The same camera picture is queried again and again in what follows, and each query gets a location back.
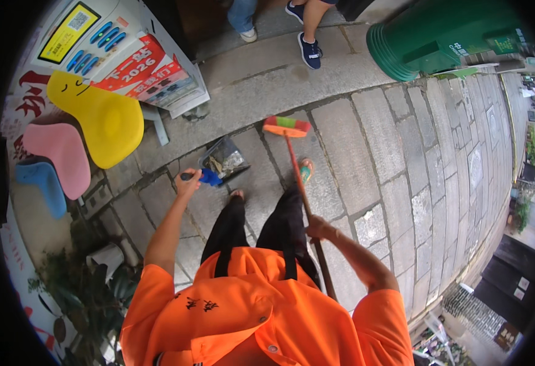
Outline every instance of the yellow stool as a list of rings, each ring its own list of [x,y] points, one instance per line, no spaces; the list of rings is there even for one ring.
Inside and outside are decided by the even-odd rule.
[[[55,106],[78,120],[98,167],[116,165],[141,142],[143,114],[138,100],[82,84],[81,77],[58,70],[46,93]]]

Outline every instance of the broom handle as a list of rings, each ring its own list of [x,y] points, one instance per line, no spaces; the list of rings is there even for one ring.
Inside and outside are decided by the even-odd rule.
[[[310,210],[310,205],[308,204],[308,198],[306,197],[306,191],[304,190],[304,184],[302,183],[302,177],[300,176],[300,168],[298,167],[298,162],[296,161],[296,155],[292,148],[292,143],[290,142],[290,137],[287,134],[284,134],[286,138],[286,143],[288,143],[288,150],[290,151],[290,158],[292,159],[292,165],[294,167],[294,174],[296,176],[296,182],[298,183],[298,188],[302,194],[302,201],[304,202],[304,209],[306,210],[306,216],[308,221],[312,217],[312,210]],[[338,302],[337,294],[335,293],[334,287],[332,287],[332,278],[330,277],[330,272],[328,272],[328,265],[326,264],[326,259],[324,258],[324,252],[322,251],[322,245],[320,244],[319,238],[312,238],[311,243],[314,244],[316,248],[316,256],[318,257],[318,263],[322,269],[322,277],[324,277],[324,287],[326,288],[326,293],[334,301]]]

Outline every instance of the orange shirt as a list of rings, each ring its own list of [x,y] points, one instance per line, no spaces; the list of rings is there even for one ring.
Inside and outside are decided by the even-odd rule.
[[[252,335],[282,366],[414,364],[399,292],[367,295],[351,318],[299,265],[284,280],[279,251],[233,248],[229,277],[213,278],[218,256],[176,294],[168,272],[145,266],[121,331],[127,366],[211,366]]]

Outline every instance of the blue stool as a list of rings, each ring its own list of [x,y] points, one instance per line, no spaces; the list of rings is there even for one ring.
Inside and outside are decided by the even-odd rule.
[[[66,213],[66,199],[60,186],[56,170],[50,163],[38,162],[29,165],[15,165],[15,180],[23,185],[37,185],[52,217],[59,219]]]

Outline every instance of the white sneaker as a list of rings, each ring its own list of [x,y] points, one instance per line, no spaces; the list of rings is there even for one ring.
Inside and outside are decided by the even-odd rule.
[[[257,32],[255,32],[255,27],[251,28],[251,30],[248,30],[247,32],[239,33],[239,35],[245,42],[253,42],[254,40],[257,40]]]

